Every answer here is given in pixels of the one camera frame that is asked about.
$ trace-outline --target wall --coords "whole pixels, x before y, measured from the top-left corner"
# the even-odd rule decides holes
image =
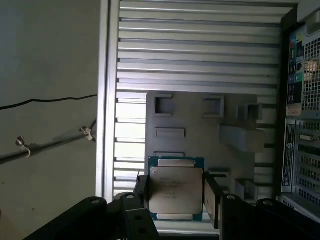
[[[0,1],[0,106],[97,93],[99,0]],[[0,156],[15,139],[44,144],[78,133],[97,99],[0,111]],[[96,145],[85,139],[0,165],[0,239],[22,239],[95,195]]]

